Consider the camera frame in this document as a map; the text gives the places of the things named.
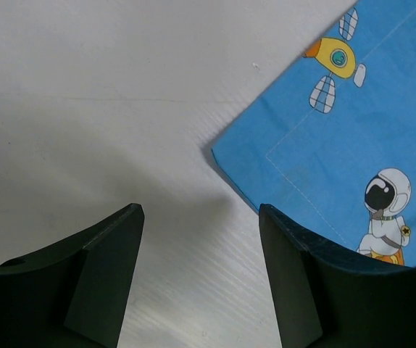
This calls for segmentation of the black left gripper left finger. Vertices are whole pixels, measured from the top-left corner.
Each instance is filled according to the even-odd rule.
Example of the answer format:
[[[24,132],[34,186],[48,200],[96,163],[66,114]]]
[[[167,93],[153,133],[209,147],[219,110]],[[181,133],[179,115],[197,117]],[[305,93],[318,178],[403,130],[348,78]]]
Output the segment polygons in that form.
[[[116,347],[143,224],[129,204],[0,264],[0,347]]]

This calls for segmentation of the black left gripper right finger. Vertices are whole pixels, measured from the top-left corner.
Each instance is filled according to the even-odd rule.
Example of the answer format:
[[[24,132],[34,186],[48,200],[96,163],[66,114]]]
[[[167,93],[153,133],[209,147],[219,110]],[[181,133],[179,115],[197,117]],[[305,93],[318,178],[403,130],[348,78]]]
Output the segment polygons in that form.
[[[347,249],[270,204],[259,232],[283,347],[416,347],[416,267]]]

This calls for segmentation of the blue space-print cloth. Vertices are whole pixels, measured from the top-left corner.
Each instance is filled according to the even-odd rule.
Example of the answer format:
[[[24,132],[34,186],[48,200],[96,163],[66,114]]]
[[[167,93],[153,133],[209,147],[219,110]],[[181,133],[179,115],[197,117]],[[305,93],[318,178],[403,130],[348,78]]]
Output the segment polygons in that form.
[[[212,155],[354,251],[416,266],[416,1],[358,1],[227,127]]]

